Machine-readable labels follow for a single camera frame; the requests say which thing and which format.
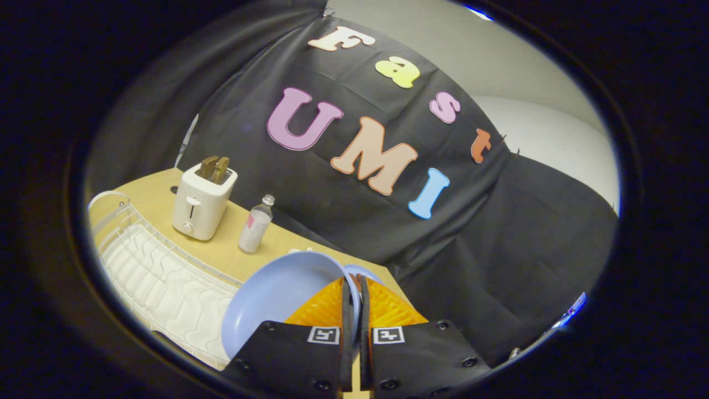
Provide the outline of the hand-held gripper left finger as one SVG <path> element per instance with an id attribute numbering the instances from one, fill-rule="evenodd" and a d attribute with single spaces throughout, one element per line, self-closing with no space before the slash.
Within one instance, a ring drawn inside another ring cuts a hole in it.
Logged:
<path id="1" fill-rule="evenodd" d="M 274 396 L 340 396 L 352 389 L 354 309 L 345 278 L 284 321 L 256 326 L 221 374 Z"/>

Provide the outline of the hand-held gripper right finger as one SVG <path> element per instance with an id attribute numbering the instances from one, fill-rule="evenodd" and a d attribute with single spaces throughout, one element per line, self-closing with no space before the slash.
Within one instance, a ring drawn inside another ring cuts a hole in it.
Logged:
<path id="1" fill-rule="evenodd" d="M 372 396 L 454 396 L 491 369 L 450 320 L 423 320 L 377 281 L 359 276 L 360 389 Z"/>

